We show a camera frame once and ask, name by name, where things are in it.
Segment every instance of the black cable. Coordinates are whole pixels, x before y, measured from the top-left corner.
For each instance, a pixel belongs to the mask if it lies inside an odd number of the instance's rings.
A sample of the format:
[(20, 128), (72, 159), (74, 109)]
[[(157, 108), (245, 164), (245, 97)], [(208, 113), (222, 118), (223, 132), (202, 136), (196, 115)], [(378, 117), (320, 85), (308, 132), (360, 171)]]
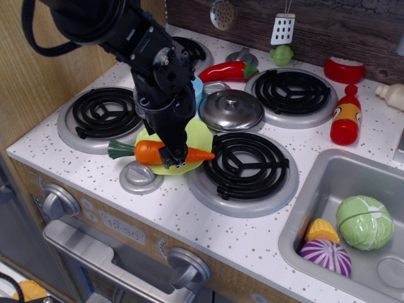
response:
[(14, 288), (16, 289), (17, 294), (18, 294), (18, 303), (24, 303), (25, 302), (24, 294), (23, 294), (21, 287), (18, 285), (18, 283), (10, 276), (5, 275), (4, 273), (1, 273), (1, 272), (0, 272), (0, 278), (6, 280), (10, 284), (12, 284), (12, 286), (14, 286)]
[(56, 57), (67, 54), (68, 52), (71, 52), (81, 47), (81, 45), (78, 45), (72, 41), (49, 48), (39, 46), (35, 41), (35, 37), (33, 36), (33, 30), (32, 30), (34, 10), (35, 10), (35, 0), (23, 1), (23, 6), (21, 9), (21, 23), (24, 31), (24, 36), (35, 52), (46, 57)]

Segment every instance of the oven handle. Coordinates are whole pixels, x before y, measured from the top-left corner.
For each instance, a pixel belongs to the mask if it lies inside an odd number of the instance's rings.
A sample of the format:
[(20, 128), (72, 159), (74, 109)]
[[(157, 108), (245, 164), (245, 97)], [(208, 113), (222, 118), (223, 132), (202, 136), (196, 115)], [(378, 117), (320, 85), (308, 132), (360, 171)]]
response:
[(187, 288), (171, 294), (159, 290), (112, 263), (114, 250), (76, 228), (55, 220), (45, 226), (45, 240), (56, 249), (115, 284), (152, 303), (192, 303), (195, 294)]

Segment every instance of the lid knob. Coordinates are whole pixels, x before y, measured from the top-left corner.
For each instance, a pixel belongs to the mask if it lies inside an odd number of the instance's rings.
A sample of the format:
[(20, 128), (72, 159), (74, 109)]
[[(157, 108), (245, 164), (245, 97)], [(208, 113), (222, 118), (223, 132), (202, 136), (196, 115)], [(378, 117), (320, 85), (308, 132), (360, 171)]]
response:
[(230, 106), (236, 106), (237, 105), (237, 101), (238, 98), (236, 95), (227, 95), (225, 97), (227, 104), (229, 104)]

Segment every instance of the green plate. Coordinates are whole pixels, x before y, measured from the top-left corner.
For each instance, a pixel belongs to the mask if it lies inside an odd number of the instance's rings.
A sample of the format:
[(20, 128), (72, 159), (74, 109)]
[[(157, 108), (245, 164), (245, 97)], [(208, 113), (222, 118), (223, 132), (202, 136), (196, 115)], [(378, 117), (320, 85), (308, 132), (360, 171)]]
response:
[[(205, 123), (197, 119), (192, 119), (186, 126), (185, 131), (188, 137), (188, 147), (197, 148), (206, 152), (212, 151), (213, 136)], [(138, 144), (138, 142), (141, 140), (161, 141), (156, 134), (150, 136), (147, 133), (146, 129), (142, 130), (139, 133), (138, 137), (136, 138), (136, 144)], [(195, 169), (196, 167), (200, 166), (202, 162), (203, 161), (189, 162), (180, 169), (177, 169), (177, 167), (175, 166), (171, 166), (169, 169), (165, 169), (163, 165), (148, 166), (156, 175), (180, 175), (192, 169)]]

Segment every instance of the toy carrot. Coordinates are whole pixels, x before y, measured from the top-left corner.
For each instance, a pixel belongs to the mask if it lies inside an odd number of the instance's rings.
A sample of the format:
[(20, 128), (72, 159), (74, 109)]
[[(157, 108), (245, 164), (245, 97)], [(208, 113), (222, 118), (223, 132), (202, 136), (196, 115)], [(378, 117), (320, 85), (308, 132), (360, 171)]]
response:
[[(150, 140), (141, 140), (138, 142), (138, 144), (136, 144), (136, 146), (111, 140), (108, 145), (108, 155), (113, 159), (134, 155), (140, 164), (163, 164), (160, 154), (158, 153), (158, 149), (163, 146), (164, 143), (162, 142)], [(214, 153), (188, 147), (188, 156), (186, 158), (186, 162), (205, 161), (212, 160), (214, 158)]]

